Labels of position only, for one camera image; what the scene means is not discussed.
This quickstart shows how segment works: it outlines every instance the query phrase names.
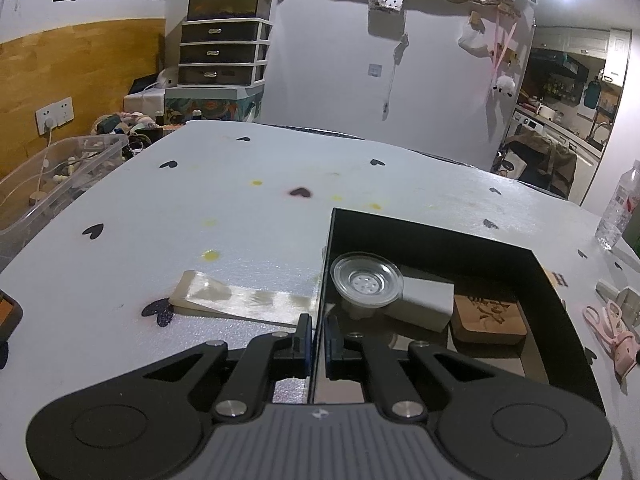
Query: green object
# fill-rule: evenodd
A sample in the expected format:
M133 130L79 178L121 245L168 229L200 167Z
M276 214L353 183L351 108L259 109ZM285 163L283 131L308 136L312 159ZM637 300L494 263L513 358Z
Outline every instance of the green object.
M591 108L592 110L596 109L598 106L598 101L600 100L600 91L602 87L600 83L597 81L591 81L587 89L584 91L584 101L582 102L587 108Z
M101 120L95 127L95 131L99 134L110 134L113 129L120 124L120 116L112 115L106 119Z

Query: bottle label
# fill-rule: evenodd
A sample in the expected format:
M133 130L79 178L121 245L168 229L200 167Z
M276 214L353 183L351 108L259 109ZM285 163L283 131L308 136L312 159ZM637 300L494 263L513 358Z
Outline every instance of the bottle label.
M618 186L614 195L614 200L622 206L628 213L633 213L640 201L639 196L632 196L624 187Z

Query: kitchen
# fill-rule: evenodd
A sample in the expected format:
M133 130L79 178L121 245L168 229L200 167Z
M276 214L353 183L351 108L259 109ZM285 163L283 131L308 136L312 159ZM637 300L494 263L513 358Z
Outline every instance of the kitchen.
M626 30L537 27L494 173L581 205L616 119Z

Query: drawer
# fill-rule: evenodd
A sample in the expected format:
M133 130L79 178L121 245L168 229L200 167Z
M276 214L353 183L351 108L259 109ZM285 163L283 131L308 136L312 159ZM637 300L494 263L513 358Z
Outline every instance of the drawer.
M251 85L253 66L181 66L178 83L181 85Z
M255 44L206 44L180 47L181 63L253 63Z
M182 25L182 42L255 41L259 22L220 22Z
M268 40L270 35L271 35L271 25L268 25L267 23L263 23L262 28L260 29L260 39Z

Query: yellow stain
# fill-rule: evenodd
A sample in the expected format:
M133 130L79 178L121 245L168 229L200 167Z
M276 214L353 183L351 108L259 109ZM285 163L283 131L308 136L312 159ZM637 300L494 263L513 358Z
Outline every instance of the yellow stain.
M208 262L215 262L220 257L220 253L210 249L209 251L205 251L202 257Z

